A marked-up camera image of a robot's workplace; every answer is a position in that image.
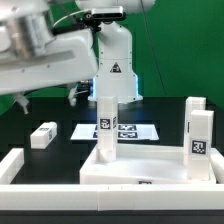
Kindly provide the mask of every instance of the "white box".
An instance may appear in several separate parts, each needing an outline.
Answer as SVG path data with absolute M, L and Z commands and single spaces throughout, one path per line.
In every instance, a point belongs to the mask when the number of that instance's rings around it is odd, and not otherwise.
M 204 181 L 210 179 L 213 116 L 213 111 L 194 110 L 191 113 L 187 164 L 189 179 Z
M 32 149 L 45 149 L 57 135 L 57 124 L 55 122 L 43 123 L 30 135 Z
M 189 127 L 191 112 L 193 110 L 205 110 L 206 98 L 204 97 L 188 97 L 185 106 L 185 127 L 184 127 L 184 165 L 188 161 L 189 148 Z
M 113 162 L 97 159 L 93 149 L 80 170 L 81 184 L 216 184 L 213 170 L 210 179 L 187 178 L 183 164 L 183 147 L 117 144 Z

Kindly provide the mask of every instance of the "green wall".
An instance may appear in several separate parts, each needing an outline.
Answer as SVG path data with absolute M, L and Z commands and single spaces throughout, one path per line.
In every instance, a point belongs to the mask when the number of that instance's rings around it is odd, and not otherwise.
M 74 3 L 66 7 L 76 9 Z M 63 15 L 55 7 L 53 12 L 56 19 Z M 147 20 L 166 96 L 205 96 L 224 109 L 224 1 L 157 0 Z M 122 24 L 133 33 L 141 94 L 165 96 L 143 15 L 131 15 Z M 10 102 L 0 98 L 0 113 Z

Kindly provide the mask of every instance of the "white foam block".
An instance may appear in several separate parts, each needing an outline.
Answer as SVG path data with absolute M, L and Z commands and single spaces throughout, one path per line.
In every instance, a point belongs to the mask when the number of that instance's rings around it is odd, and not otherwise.
M 190 144 L 187 164 L 189 179 L 209 180 L 213 111 L 194 110 L 191 113 Z
M 0 185 L 1 210 L 97 210 L 100 186 Z
M 205 110 L 206 98 L 203 97 L 188 97 L 185 106 L 185 128 L 184 128 L 184 165 L 188 161 L 189 148 L 189 127 L 191 112 L 193 110 Z
M 117 105 L 117 97 L 99 97 L 97 101 L 97 149 L 100 161 L 109 162 L 116 159 Z
M 32 149 L 45 149 L 57 135 L 57 124 L 45 122 L 30 135 Z
M 0 163 L 0 184 L 10 184 L 23 164 L 23 149 L 12 149 Z

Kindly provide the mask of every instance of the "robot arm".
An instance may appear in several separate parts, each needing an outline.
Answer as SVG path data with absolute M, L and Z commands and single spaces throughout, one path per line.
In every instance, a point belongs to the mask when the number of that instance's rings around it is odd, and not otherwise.
M 100 24 L 108 15 L 113 21 L 123 13 L 142 12 L 142 6 L 148 10 L 154 1 L 75 2 L 81 10 L 90 9 Z M 48 0 L 0 1 L 0 95 L 75 83 L 98 72 L 91 29 L 55 36 L 46 24 L 48 11 Z

